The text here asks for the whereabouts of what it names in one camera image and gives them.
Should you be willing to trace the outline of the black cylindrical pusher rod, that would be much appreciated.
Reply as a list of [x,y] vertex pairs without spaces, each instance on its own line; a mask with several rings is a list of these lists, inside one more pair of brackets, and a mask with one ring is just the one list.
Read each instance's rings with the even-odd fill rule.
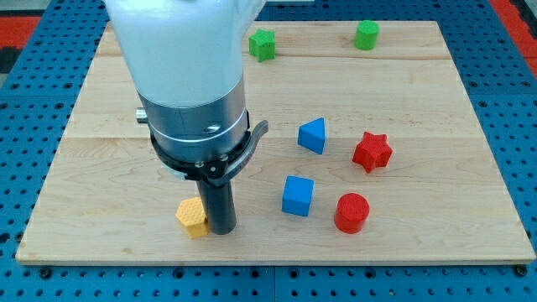
[[237,225],[231,183],[214,186],[202,180],[196,185],[210,230],[217,235],[231,232]]

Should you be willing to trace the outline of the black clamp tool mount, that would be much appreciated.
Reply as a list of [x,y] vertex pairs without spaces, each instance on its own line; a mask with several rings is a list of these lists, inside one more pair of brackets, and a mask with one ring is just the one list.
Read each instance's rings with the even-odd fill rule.
[[174,159],[158,145],[153,134],[150,142],[163,166],[180,180],[208,182],[215,187],[232,180],[250,161],[261,137],[269,130],[269,122],[259,122],[252,131],[247,131],[242,141],[231,151],[213,161],[185,162]]

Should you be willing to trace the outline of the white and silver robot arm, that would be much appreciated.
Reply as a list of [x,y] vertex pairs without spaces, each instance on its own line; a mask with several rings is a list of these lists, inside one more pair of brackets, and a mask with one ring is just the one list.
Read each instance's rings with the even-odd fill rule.
[[156,154],[196,182],[211,231],[231,232],[232,178],[269,129],[249,122],[242,66],[242,39],[263,3],[106,0],[105,7]]

